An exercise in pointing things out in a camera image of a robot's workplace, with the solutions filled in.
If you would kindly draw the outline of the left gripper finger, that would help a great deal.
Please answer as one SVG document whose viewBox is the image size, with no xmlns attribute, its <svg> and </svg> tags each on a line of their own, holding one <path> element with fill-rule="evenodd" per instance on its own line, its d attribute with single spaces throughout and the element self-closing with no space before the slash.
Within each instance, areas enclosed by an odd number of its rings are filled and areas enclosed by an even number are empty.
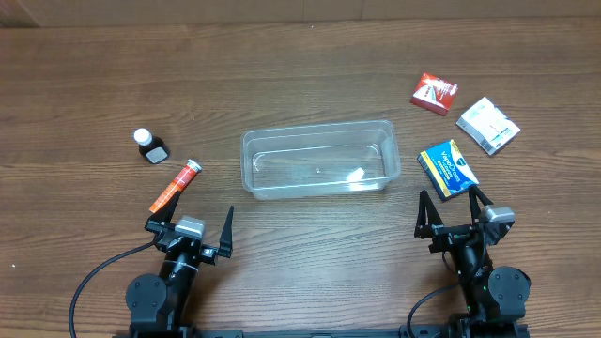
<svg viewBox="0 0 601 338">
<path fill-rule="evenodd" d="M 169 224 L 175 213 L 180 195 L 181 192 L 176 192 L 162 207 L 148 218 L 148 222 L 158 225 Z"/>
<path fill-rule="evenodd" d="M 232 223 L 233 223 L 234 207 L 231 206 L 228 210 L 223 230 L 220 236 L 220 248 L 221 249 L 232 249 L 233 248 L 233 235 L 232 235 Z"/>
</svg>

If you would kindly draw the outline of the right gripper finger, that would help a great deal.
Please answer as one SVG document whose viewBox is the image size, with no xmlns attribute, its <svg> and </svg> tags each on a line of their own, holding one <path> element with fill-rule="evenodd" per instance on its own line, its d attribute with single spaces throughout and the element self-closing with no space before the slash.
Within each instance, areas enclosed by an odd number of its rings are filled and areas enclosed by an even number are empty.
<svg viewBox="0 0 601 338">
<path fill-rule="evenodd" d="M 485 196 L 485 194 L 477 185 L 471 185 L 469 187 L 469 201 L 470 216 L 473 221 L 476 221 L 480 218 L 482 212 L 480 204 L 483 204 L 485 207 L 493 204 L 493 202 Z"/>
<path fill-rule="evenodd" d="M 438 214 L 427 190 L 422 190 L 419 196 L 416 228 L 442 228 L 443 226 L 443 221 Z"/>
</svg>

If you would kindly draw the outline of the blue VapoDrops box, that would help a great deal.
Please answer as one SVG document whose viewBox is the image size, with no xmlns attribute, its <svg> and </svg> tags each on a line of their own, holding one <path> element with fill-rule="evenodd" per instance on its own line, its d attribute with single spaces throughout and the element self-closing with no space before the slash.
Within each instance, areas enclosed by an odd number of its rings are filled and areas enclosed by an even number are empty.
<svg viewBox="0 0 601 338">
<path fill-rule="evenodd" d="M 467 191 L 470 186 L 479 184 L 453 139 L 422 151 L 417 161 L 442 201 L 447 201 Z"/>
</svg>

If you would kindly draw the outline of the orange tablet tube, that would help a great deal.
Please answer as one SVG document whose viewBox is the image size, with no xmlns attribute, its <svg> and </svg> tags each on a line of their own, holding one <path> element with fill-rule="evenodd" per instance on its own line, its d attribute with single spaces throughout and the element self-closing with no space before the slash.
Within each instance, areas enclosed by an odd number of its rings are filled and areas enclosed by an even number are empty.
<svg viewBox="0 0 601 338">
<path fill-rule="evenodd" d="M 188 159 L 187 164 L 154 201 L 150 206 L 149 211 L 151 213 L 156 213 L 164 207 L 177 192 L 183 192 L 201 172 L 202 166 L 198 162 Z"/>
</svg>

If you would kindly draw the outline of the white small box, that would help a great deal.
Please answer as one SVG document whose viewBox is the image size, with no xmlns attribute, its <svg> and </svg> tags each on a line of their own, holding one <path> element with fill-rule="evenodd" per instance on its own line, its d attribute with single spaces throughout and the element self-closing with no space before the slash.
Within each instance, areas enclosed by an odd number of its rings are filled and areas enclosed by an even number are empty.
<svg viewBox="0 0 601 338">
<path fill-rule="evenodd" d="M 482 97 L 464 112 L 456 125 L 489 156 L 495 155 L 520 132 L 520 127 L 487 97 Z"/>
</svg>

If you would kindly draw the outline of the dark brown medicine bottle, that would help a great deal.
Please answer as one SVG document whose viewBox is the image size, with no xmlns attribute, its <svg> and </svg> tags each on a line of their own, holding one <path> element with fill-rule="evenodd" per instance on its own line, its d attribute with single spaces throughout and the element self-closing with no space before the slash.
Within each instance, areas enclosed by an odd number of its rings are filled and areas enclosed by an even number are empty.
<svg viewBox="0 0 601 338">
<path fill-rule="evenodd" d="M 151 164 L 159 164 L 168 159 L 170 152 L 164 141 L 154 136 L 148 129 L 140 128 L 133 133 L 140 154 Z"/>
</svg>

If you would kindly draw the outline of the red small box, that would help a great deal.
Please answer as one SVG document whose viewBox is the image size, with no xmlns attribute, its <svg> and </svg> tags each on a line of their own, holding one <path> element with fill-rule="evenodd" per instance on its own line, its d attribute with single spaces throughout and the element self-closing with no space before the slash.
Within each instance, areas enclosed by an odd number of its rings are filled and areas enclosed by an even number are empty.
<svg viewBox="0 0 601 338">
<path fill-rule="evenodd" d="M 455 100 L 458 84 L 425 72 L 411 96 L 413 105 L 446 116 Z"/>
</svg>

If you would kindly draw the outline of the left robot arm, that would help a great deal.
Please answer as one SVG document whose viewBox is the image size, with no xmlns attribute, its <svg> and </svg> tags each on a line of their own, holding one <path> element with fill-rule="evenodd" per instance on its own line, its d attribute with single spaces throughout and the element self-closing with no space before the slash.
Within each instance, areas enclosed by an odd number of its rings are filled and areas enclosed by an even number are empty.
<svg viewBox="0 0 601 338">
<path fill-rule="evenodd" d="M 157 274 L 142 274 L 128 286 L 125 301 L 131 311 L 130 337 L 199 337 L 183 315 L 193 282 L 202 264 L 214 266 L 233 252 L 234 209 L 228 210 L 217 247 L 205 244 L 205 222 L 189 216 L 172 223 L 176 193 L 146 220 L 145 229 L 155 235 L 152 245 L 165 253 Z"/>
</svg>

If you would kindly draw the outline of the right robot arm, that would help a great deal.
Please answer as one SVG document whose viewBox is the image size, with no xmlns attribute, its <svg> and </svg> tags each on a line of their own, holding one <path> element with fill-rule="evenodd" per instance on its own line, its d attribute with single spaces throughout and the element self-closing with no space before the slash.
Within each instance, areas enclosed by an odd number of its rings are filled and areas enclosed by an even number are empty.
<svg viewBox="0 0 601 338">
<path fill-rule="evenodd" d="M 493 204 L 475 185 L 469 188 L 470 222 L 448 227 L 427 191 L 419 196 L 414 237 L 430 239 L 432 254 L 449 254 L 449 270 L 456 282 L 439 288 L 420 300 L 408 314 L 405 330 L 410 337 L 485 338 L 528 337 L 528 327 L 518 320 L 526 314 L 532 281 L 521 269 L 494 267 L 488 248 L 511 230 L 516 214 L 509 207 Z M 459 288 L 467 312 L 453 314 L 442 325 L 417 328 L 412 319 L 417 310 L 437 295 Z"/>
</svg>

